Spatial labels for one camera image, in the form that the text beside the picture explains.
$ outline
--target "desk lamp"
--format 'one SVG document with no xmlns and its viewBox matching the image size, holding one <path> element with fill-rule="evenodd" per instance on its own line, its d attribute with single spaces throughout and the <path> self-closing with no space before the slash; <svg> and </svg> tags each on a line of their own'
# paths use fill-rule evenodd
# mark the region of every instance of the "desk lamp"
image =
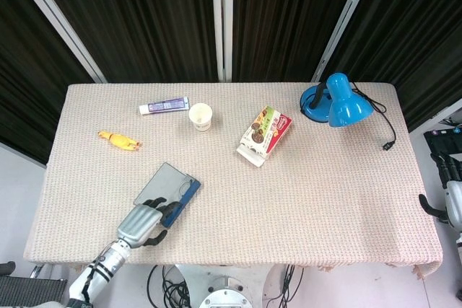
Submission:
<svg viewBox="0 0 462 308">
<path fill-rule="evenodd" d="M 396 132 L 385 116 L 386 107 L 357 88 L 353 92 L 345 74 L 337 72 L 330 75 L 326 82 L 306 89 L 300 99 L 300 108 L 309 119 L 319 123 L 328 122 L 333 127 L 358 123 L 377 110 L 386 119 L 394 136 L 392 141 L 383 145 L 383 149 L 389 150 L 396 141 Z"/>
</svg>

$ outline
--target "floor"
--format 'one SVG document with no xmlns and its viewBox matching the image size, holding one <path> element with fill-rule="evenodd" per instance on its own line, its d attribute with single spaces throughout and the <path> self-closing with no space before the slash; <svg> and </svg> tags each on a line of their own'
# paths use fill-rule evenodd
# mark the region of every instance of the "floor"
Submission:
<svg viewBox="0 0 462 308">
<path fill-rule="evenodd" d="M 423 136 L 413 140 L 419 167 L 426 177 L 429 200 L 443 207 L 443 195 L 429 149 Z M 15 276 L 29 276 L 34 265 L 22 259 L 27 235 L 38 203 L 45 170 L 32 162 L 0 147 L 0 263 L 13 260 Z M 417 280 L 411 268 L 391 268 L 384 264 L 356 264 L 336 268 L 330 273 L 316 268 L 305 269 L 300 289 L 289 307 L 375 307 L 375 308 L 438 308 L 462 307 L 454 293 L 462 288 L 462 265 L 455 248 L 457 235 L 448 227 L 437 224 L 444 249 L 440 269 L 425 281 Z M 150 307 L 146 297 L 149 266 L 126 265 L 95 302 L 97 308 Z M 277 296 L 283 267 L 271 270 L 265 285 L 267 298 Z M 297 285 L 300 269 L 292 280 Z M 75 270 L 60 265 L 48 266 L 41 278 L 69 278 Z M 163 307 L 159 273 L 154 273 L 151 292 L 157 306 Z M 270 307 L 277 307 L 272 302 Z"/>
</svg>

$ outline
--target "lamp base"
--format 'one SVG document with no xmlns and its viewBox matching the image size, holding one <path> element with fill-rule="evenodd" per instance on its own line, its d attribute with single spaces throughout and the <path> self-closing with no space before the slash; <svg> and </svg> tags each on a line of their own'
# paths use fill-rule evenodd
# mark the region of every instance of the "lamp base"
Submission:
<svg viewBox="0 0 462 308">
<path fill-rule="evenodd" d="M 316 95 L 317 87 L 318 86 L 310 87 L 303 92 L 300 98 L 300 109 L 309 119 L 318 123 L 327 123 L 329 121 L 329 110 L 332 105 L 332 98 L 328 89 L 324 90 L 318 106 L 316 106 L 316 108 L 310 108 L 310 103 Z"/>
</svg>

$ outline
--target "beige tablecloth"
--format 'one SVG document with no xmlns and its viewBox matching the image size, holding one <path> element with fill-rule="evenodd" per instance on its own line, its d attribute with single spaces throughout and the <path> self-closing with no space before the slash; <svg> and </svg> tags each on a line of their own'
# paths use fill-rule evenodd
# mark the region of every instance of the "beige tablecloth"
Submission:
<svg viewBox="0 0 462 308">
<path fill-rule="evenodd" d="M 202 188 L 157 247 L 132 263 L 336 266 L 418 265 L 433 272 L 443 254 L 433 220 L 419 206 L 424 186 L 396 91 L 358 84 L 388 107 L 398 140 L 380 115 L 346 128 L 300 113 L 306 83 L 80 84 L 69 87 L 25 257 L 86 263 L 115 238 L 133 201 L 163 162 Z M 141 116 L 138 106 L 188 96 L 214 116 L 206 133 L 188 112 Z M 262 168 L 235 150 L 265 105 L 293 126 Z M 101 130 L 140 140 L 137 152 L 98 138 Z"/>
</svg>

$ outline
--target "blue desk lamp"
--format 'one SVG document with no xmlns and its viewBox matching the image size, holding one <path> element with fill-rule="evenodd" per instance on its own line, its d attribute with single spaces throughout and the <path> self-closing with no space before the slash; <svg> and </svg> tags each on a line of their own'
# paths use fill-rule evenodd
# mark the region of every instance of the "blue desk lamp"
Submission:
<svg viewBox="0 0 462 308">
<path fill-rule="evenodd" d="M 330 75 L 326 82 L 308 88 L 300 99 L 302 113 L 319 123 L 330 126 L 350 126 L 369 117 L 372 105 L 353 93 L 348 77 L 342 73 Z"/>
</svg>

